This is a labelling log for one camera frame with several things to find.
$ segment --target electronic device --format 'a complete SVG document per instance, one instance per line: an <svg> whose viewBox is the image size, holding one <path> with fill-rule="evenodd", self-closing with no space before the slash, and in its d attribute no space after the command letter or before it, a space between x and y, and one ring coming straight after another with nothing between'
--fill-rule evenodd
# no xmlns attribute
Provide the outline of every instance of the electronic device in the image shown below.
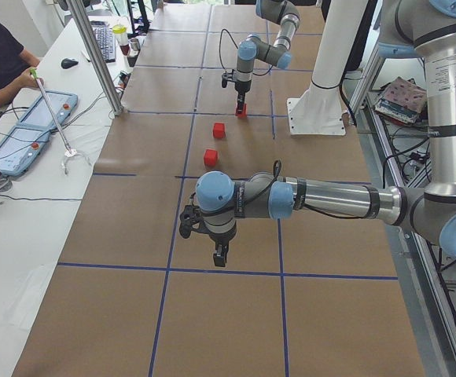
<svg viewBox="0 0 456 377"><path fill-rule="evenodd" d="M47 90L46 93L53 110L57 113L58 122L62 124L78 104L78 96L52 90ZM27 112L18 119L17 125L33 130L55 130L55 122L42 96L39 96Z"/></svg>
<svg viewBox="0 0 456 377"><path fill-rule="evenodd" d="M47 90L53 111L62 124L78 104L72 93ZM17 121L0 142L0 171L10 177L22 175L39 155L56 129L50 110L42 96Z"/></svg>
<svg viewBox="0 0 456 377"><path fill-rule="evenodd" d="M76 59L72 59L70 57L66 57L65 59L62 59L61 67L63 69L69 69L70 67L74 67L78 63L79 62Z"/></svg>
<svg viewBox="0 0 456 377"><path fill-rule="evenodd" d="M116 61L116 38L110 27L92 27L95 39L106 63Z"/></svg>
<svg viewBox="0 0 456 377"><path fill-rule="evenodd" d="M50 139L50 130L15 126L0 142L0 171L10 177L25 173Z"/></svg>

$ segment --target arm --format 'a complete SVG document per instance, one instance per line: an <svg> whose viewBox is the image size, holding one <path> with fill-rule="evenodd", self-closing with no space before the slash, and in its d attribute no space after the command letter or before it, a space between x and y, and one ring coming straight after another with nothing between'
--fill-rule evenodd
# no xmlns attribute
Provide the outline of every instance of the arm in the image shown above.
<svg viewBox="0 0 456 377"><path fill-rule="evenodd" d="M39 59L33 55L29 50L24 49L20 55L20 59L29 64L31 67L38 67Z"/></svg>
<svg viewBox="0 0 456 377"><path fill-rule="evenodd" d="M32 78L29 68L14 79L10 84L0 89L0 107L9 104L22 88L36 88L38 84Z"/></svg>

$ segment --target metal pole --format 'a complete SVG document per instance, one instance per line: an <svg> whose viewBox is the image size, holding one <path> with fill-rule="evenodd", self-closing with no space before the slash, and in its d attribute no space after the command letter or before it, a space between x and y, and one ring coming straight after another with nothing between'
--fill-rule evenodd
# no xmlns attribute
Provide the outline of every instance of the metal pole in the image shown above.
<svg viewBox="0 0 456 377"><path fill-rule="evenodd" d="M380 73L384 65L385 59L378 55L378 40L375 42L375 46L373 47L373 51L371 51L370 58L366 67L364 68L364 72L362 80L358 82L357 86L355 87L354 93L351 97L351 109L355 113L361 107L362 102L365 100L366 95L372 89L375 80Z"/></svg>
<svg viewBox="0 0 456 377"><path fill-rule="evenodd" d="M85 44L86 51L92 60L95 73L101 83L105 96L108 98L114 114L119 115L123 110L123 106L116 93L114 83L111 79L111 75L109 74L108 67L105 65L99 45L95 40L92 27L90 26L90 21L85 13L85 7L80 0L67 0L67 3L69 10L71 11L72 18L76 22L76 26L78 27L83 43Z"/></svg>

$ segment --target cup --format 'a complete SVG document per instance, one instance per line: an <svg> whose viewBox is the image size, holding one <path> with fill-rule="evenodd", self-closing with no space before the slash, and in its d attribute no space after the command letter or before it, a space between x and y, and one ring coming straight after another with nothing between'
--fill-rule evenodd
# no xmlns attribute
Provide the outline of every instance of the cup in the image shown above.
<svg viewBox="0 0 456 377"><path fill-rule="evenodd" d="M117 24L112 27L112 33L115 35L116 41L118 42L123 55L128 55L131 48L128 45L127 28L122 24Z"/></svg>

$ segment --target aluminum rail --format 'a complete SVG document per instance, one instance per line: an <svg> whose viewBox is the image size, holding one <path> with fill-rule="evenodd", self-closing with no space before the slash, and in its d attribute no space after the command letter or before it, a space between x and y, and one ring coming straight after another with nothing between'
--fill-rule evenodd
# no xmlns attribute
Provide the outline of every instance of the aluminum rail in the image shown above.
<svg viewBox="0 0 456 377"><path fill-rule="evenodd" d="M377 121L378 115L375 114L373 110L374 103L371 101L369 95L366 96L366 100L368 102L368 109L370 110L370 115L373 119L377 135L380 139L382 150L386 156L389 156L392 154L392 150L389 141L385 137L383 126L379 121ZM391 176L394 179L395 185L403 187L404 180L394 159L389 160L388 167L391 172ZM427 242L422 237L415 233L411 233L411 235L413 236L412 238L414 239L414 243L422 261L422 265L424 266L425 275L427 277L434 302L436 303L436 306L439 310L441 321L445 327L456 360L456 326L454 321L454 314L452 313L451 307L448 305L447 296L441 287L438 273L435 269L432 257L430 255L432 251L428 249Z"/></svg>
<svg viewBox="0 0 456 377"><path fill-rule="evenodd" d="M104 90L105 96L108 98L111 109L115 115L121 114L123 106L120 98L116 93L114 83L111 75L109 74L108 67L105 65L104 58L102 57L101 49L95 40L90 21L85 12L85 7L80 0L67 0L69 10L71 11L72 18L76 23L76 27L81 34L83 43L85 44L86 51L92 60L94 65L95 73L101 83L102 90Z"/></svg>

